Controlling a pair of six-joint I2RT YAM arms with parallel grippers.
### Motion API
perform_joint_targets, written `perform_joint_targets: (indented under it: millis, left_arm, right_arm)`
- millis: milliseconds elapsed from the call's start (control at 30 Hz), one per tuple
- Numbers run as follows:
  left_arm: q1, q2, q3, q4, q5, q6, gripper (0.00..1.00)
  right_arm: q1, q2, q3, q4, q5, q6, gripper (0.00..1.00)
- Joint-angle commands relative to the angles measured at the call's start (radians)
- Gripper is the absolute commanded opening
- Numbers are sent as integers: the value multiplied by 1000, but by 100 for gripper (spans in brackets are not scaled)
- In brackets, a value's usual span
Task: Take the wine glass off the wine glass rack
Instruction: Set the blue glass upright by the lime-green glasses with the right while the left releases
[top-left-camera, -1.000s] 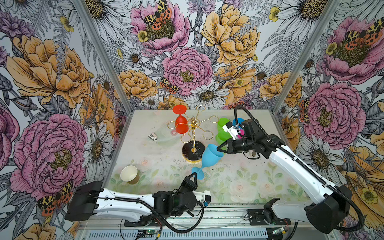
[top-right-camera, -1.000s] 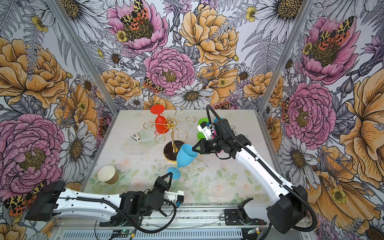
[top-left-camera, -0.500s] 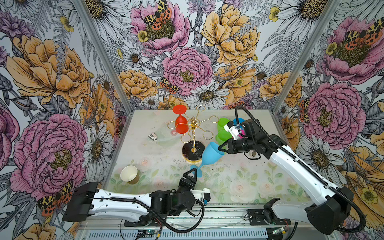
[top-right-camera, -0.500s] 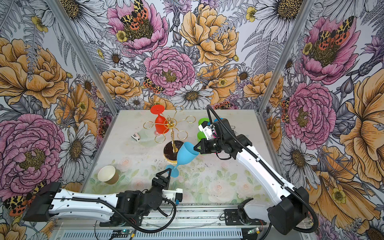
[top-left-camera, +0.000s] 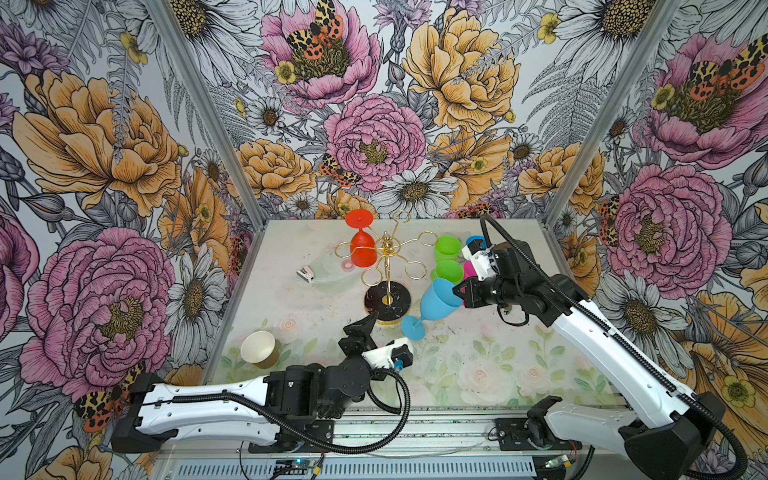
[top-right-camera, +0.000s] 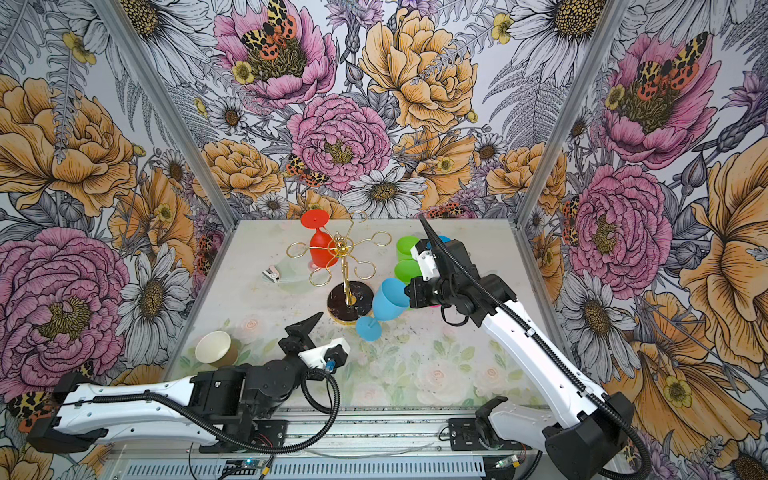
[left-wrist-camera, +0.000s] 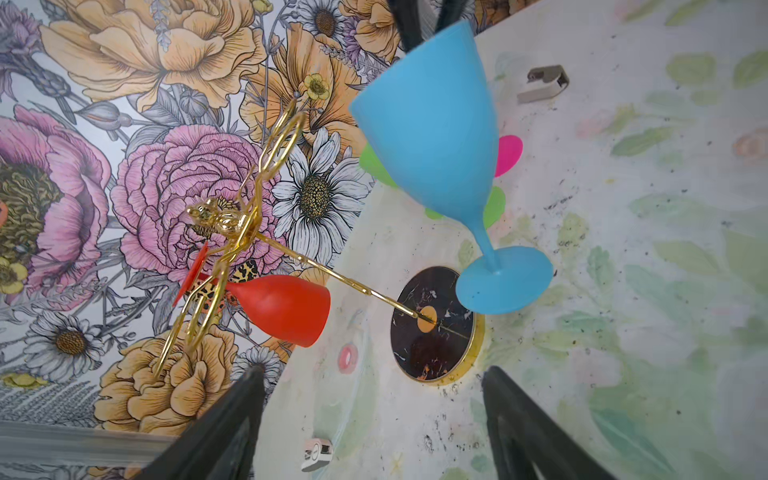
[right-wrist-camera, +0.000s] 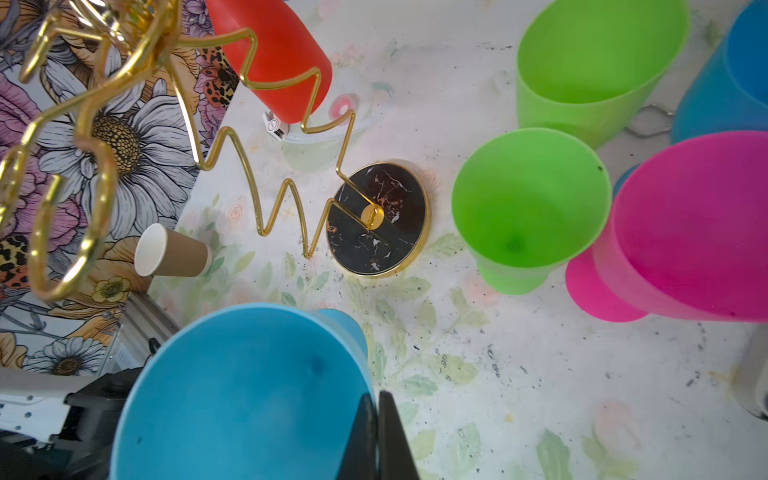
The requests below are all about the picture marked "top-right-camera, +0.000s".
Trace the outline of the green wine glass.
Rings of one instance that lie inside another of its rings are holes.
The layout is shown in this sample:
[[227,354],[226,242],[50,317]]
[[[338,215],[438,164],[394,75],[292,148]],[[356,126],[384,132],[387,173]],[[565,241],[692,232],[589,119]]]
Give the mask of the green wine glass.
[[396,252],[399,261],[413,260],[412,249],[420,239],[417,236],[407,235],[396,242]]
[[408,285],[414,278],[422,277],[419,264],[413,259],[400,260],[394,268],[394,275],[405,285]]

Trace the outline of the red wine glass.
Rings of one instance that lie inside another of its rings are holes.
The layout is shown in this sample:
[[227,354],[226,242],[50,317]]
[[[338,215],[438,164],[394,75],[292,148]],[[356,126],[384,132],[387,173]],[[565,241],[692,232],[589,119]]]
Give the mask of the red wine glass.
[[336,242],[325,230],[329,220],[330,214],[322,209],[308,210],[300,219],[305,228],[314,231],[308,250],[313,264],[320,268],[328,268],[338,262]]

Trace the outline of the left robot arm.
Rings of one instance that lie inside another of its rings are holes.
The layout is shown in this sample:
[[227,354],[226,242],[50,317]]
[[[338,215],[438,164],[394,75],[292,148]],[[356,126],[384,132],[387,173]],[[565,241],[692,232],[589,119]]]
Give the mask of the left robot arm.
[[286,327],[284,355],[263,365],[240,364],[154,384],[103,386],[73,372],[54,388],[50,414],[38,419],[27,442],[40,452],[79,453],[117,441],[179,440],[202,451],[288,454],[308,447],[283,443],[274,412],[311,378],[341,367],[343,339],[317,346],[310,333],[321,316]]

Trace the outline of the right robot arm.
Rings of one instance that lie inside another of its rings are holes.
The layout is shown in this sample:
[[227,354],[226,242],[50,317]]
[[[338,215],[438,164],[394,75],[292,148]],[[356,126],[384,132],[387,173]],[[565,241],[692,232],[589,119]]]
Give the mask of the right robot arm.
[[645,479],[650,454],[632,426],[633,404],[608,394],[556,348],[515,292],[482,276],[464,244],[422,239],[411,249],[421,274],[405,288],[413,308],[453,307],[495,340],[533,382],[550,413],[498,397],[476,412],[488,442],[510,440],[546,452],[567,479]]

